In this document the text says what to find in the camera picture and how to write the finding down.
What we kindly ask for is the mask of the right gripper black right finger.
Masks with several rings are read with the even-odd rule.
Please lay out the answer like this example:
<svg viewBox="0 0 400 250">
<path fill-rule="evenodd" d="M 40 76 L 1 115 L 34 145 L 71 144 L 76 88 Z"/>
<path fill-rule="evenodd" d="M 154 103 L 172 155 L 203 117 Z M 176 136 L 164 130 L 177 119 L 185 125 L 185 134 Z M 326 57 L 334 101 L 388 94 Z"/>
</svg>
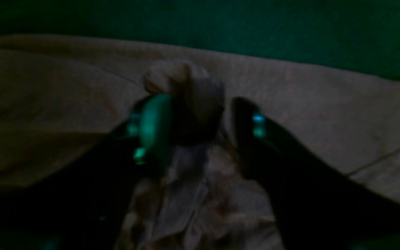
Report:
<svg viewBox="0 0 400 250">
<path fill-rule="evenodd" d="M 344 177 L 246 98 L 232 113 L 243 176 L 267 192 L 286 250 L 400 250 L 400 204 Z"/>
</svg>

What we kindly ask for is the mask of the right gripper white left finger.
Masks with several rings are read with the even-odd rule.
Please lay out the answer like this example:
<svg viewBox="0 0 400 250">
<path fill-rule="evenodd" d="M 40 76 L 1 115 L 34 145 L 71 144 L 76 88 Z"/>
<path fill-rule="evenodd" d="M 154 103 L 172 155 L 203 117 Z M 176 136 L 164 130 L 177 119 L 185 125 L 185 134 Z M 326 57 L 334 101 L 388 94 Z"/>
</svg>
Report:
<svg viewBox="0 0 400 250">
<path fill-rule="evenodd" d="M 135 164 L 149 177 L 163 177 L 170 164 L 172 123 L 172 95 L 150 95 L 133 106 L 127 138 L 135 141 Z"/>
</svg>

